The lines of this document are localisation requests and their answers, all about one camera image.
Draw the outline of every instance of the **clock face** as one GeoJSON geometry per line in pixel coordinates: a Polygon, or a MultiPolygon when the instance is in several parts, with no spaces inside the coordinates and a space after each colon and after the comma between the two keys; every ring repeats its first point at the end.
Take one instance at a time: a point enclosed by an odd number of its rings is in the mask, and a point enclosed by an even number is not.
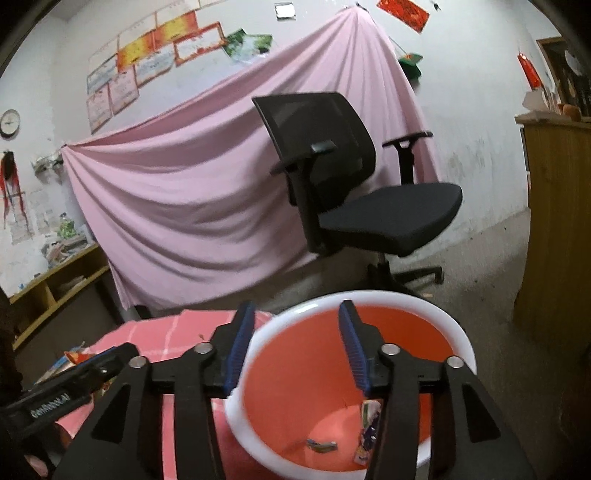
{"type": "Polygon", "coordinates": [[[8,110],[0,118],[0,134],[4,138],[12,137],[21,125],[21,117],[16,110],[8,110]]]}

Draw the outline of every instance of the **pink cloth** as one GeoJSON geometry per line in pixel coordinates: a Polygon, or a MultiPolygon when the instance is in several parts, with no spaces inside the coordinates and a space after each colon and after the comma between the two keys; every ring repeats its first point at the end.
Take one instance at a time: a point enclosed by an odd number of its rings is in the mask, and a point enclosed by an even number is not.
{"type": "MultiPolygon", "coordinates": [[[[377,153],[366,193],[399,184],[385,140],[425,129],[390,40],[360,8],[134,127],[62,149],[80,207],[111,262],[124,307],[158,309],[224,296],[294,268],[307,253],[278,158],[251,98],[338,91],[377,153]]],[[[437,181],[433,140],[416,149],[416,179],[437,181]]]]}
{"type": "MultiPolygon", "coordinates": [[[[219,325],[232,320],[234,312],[195,312],[185,310],[180,315],[143,322],[128,322],[108,333],[89,348],[92,353],[103,352],[125,342],[133,343],[141,355],[151,362],[160,362],[181,356],[192,346],[209,340],[219,325]]],[[[257,312],[255,327],[269,321],[270,313],[257,312]]],[[[213,417],[222,463],[228,480],[278,480],[281,477],[264,468],[244,450],[234,437],[223,409],[223,400],[213,400],[213,417]]],[[[92,404],[85,405],[63,417],[58,422],[74,437],[92,404]]],[[[174,461],[174,395],[164,395],[162,412],[162,462],[165,480],[176,480],[174,461]]]]}

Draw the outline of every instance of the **white bucket rim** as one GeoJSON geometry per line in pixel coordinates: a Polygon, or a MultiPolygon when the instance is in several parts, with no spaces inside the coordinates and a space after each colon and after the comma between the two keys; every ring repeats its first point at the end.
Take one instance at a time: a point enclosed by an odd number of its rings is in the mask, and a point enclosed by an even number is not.
{"type": "MultiPolygon", "coordinates": [[[[476,374],[476,357],[466,332],[451,316],[439,307],[410,295],[382,290],[355,290],[333,293],[317,299],[300,303],[279,315],[259,328],[252,337],[246,354],[242,374],[238,386],[225,401],[226,418],[238,443],[260,464],[277,475],[293,480],[363,480],[366,470],[352,472],[329,472],[315,470],[293,463],[271,450],[255,433],[243,404],[243,379],[248,375],[250,367],[258,352],[284,329],[310,316],[310,313],[321,313],[336,309],[342,301],[351,300],[356,305],[394,307],[413,313],[433,325],[444,336],[452,347],[454,354],[464,359],[476,374]]],[[[431,438],[418,446],[417,467],[425,464],[431,455],[431,438]]]]}

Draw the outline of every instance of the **chair seat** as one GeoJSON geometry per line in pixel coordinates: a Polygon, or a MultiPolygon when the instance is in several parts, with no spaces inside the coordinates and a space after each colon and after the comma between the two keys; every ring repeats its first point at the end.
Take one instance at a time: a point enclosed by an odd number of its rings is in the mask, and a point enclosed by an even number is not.
{"type": "Polygon", "coordinates": [[[406,257],[443,232],[461,204],[453,183],[400,185],[346,202],[319,222],[342,245],[406,257]]]}

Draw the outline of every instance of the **chair base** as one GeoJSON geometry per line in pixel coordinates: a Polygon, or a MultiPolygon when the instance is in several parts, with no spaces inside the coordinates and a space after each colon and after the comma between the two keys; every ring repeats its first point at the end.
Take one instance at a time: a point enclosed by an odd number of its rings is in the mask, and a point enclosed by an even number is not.
{"type": "Polygon", "coordinates": [[[407,283],[429,275],[435,275],[435,283],[443,283],[445,276],[442,267],[427,267],[408,270],[406,272],[390,272],[390,263],[382,261],[377,265],[368,265],[369,284],[376,290],[389,290],[422,298],[418,293],[406,286],[407,283]]]}

